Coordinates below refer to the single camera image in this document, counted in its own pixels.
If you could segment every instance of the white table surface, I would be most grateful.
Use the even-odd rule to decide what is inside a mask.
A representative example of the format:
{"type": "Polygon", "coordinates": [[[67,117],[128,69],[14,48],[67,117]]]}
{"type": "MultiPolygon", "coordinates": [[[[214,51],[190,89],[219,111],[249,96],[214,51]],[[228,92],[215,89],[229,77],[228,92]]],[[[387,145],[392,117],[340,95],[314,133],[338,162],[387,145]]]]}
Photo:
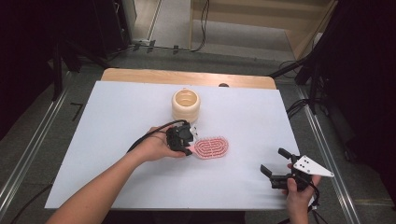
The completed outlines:
{"type": "Polygon", "coordinates": [[[277,150],[299,155],[279,91],[98,81],[46,203],[58,208],[121,158],[151,126],[172,121],[171,99],[189,88],[201,97],[195,122],[201,137],[224,136],[220,159],[164,158],[146,162],[130,177],[113,209],[284,209],[285,196],[260,172],[290,170],[277,150]]]}

